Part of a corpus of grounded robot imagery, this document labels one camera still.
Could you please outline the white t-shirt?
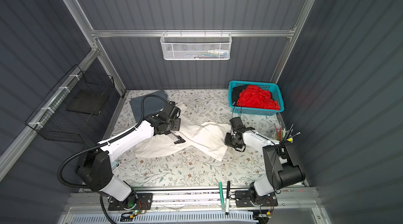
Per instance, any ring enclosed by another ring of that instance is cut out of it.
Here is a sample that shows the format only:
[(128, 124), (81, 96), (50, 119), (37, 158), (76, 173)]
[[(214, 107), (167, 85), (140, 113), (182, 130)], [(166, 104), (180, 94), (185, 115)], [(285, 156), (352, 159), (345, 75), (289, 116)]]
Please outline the white t-shirt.
[(227, 151), (224, 139), (230, 131), (230, 125), (216, 122), (205, 122), (197, 125), (183, 115), (180, 118), (180, 130), (174, 133), (185, 139), (185, 143), (175, 145), (172, 134), (156, 135), (138, 143), (131, 149), (131, 152), (137, 158), (159, 158), (193, 146), (208, 156), (222, 161)]

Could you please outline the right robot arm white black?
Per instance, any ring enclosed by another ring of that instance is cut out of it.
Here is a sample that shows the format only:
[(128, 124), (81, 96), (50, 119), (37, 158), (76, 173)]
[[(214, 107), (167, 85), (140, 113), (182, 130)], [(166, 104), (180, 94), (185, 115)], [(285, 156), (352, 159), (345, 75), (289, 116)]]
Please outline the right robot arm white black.
[(305, 180), (299, 158), (290, 139), (276, 140), (263, 136), (253, 127), (246, 127), (240, 117), (230, 120), (230, 132), (226, 134), (224, 143), (238, 152), (251, 147), (263, 156), (265, 174), (250, 184), (246, 196), (236, 196), (238, 207), (249, 205), (277, 205), (274, 196), (284, 187)]

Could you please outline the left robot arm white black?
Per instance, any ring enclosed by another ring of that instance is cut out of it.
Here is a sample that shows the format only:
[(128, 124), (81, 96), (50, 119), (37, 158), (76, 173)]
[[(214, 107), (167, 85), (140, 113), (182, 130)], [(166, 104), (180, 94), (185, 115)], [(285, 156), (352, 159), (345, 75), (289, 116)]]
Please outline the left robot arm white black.
[(181, 110), (175, 102), (165, 103), (161, 111), (143, 116), (139, 125), (100, 142), (105, 144), (104, 147), (88, 151), (81, 159), (76, 174), (92, 191), (109, 195), (120, 202), (127, 200), (135, 194), (134, 189), (113, 174), (112, 163), (142, 141), (178, 131), (180, 114)]

